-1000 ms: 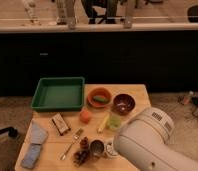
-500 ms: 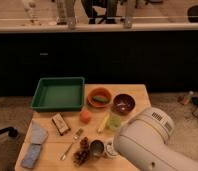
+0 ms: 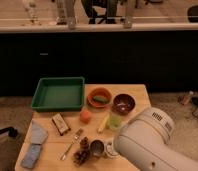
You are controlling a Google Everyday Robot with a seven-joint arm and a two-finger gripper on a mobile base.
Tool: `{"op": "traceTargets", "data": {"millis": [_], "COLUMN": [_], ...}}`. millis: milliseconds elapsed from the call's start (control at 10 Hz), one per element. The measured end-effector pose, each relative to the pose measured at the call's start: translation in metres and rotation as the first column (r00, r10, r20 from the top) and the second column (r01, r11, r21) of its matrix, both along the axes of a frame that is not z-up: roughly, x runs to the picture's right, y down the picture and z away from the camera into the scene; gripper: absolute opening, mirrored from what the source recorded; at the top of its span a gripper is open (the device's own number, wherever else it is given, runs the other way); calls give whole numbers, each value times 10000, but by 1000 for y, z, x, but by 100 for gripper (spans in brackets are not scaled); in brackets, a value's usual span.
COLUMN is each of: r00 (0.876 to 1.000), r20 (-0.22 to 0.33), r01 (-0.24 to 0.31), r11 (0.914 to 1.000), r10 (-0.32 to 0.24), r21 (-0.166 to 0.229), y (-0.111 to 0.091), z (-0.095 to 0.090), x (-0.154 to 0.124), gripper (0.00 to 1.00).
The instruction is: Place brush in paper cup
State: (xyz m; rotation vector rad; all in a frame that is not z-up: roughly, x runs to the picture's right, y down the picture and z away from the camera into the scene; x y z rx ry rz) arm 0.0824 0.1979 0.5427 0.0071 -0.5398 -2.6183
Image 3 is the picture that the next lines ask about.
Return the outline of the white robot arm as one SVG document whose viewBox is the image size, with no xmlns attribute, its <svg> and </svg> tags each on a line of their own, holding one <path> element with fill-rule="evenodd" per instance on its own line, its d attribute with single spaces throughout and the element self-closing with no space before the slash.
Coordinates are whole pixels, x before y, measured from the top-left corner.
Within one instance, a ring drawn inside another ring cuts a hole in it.
<svg viewBox="0 0 198 171">
<path fill-rule="evenodd" d="M 149 107 L 116 133 L 115 151 L 141 171 L 198 171 L 198 162 L 167 146 L 175 128 L 164 111 Z"/>
</svg>

